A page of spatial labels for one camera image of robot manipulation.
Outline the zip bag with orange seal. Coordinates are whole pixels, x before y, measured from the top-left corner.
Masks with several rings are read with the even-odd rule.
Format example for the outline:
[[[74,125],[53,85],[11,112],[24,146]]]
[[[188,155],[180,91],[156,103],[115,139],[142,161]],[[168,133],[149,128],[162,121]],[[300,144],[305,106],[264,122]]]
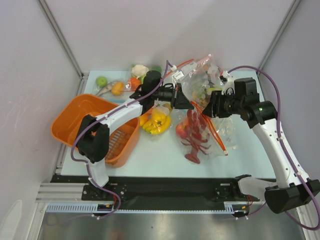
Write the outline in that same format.
[[[186,111],[175,126],[175,135],[184,157],[200,164],[205,160],[226,157],[238,147],[231,117],[210,118],[192,101],[194,109]]]

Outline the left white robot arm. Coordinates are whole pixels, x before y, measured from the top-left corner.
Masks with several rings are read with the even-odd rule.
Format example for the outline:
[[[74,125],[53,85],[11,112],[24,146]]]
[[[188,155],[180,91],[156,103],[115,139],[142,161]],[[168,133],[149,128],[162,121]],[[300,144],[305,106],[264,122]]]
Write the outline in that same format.
[[[105,160],[110,145],[110,136],[119,127],[150,110],[155,101],[170,103],[173,109],[192,110],[194,106],[182,91],[181,84],[172,88],[163,85],[164,76],[156,70],[146,73],[143,83],[121,105],[93,117],[83,117],[75,141],[71,149],[85,157],[89,181],[94,185],[92,194],[99,200],[110,195],[110,187]]]

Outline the red plastic lobster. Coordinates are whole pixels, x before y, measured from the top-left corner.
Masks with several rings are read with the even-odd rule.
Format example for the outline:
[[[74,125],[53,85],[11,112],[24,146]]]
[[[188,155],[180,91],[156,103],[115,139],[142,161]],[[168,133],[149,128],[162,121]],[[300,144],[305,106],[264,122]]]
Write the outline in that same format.
[[[189,109],[183,123],[189,124],[189,135],[187,138],[182,139],[181,143],[186,147],[190,147],[190,152],[186,153],[184,157],[190,162],[200,164],[198,153],[201,152],[206,156],[206,150],[211,147],[206,145],[210,136],[209,133],[205,132],[207,128],[206,121],[197,111]]]

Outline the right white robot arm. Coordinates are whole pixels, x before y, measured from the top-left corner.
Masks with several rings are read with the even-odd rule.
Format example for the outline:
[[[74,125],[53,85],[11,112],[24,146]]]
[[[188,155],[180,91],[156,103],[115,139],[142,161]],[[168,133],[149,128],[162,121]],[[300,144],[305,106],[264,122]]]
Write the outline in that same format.
[[[301,167],[283,133],[275,106],[261,101],[253,78],[229,78],[221,90],[213,90],[202,112],[211,118],[239,115],[260,140],[272,165],[276,182],[250,175],[237,177],[231,196],[242,201],[248,195],[265,201],[279,214],[308,204],[320,192],[320,182],[312,180]]]

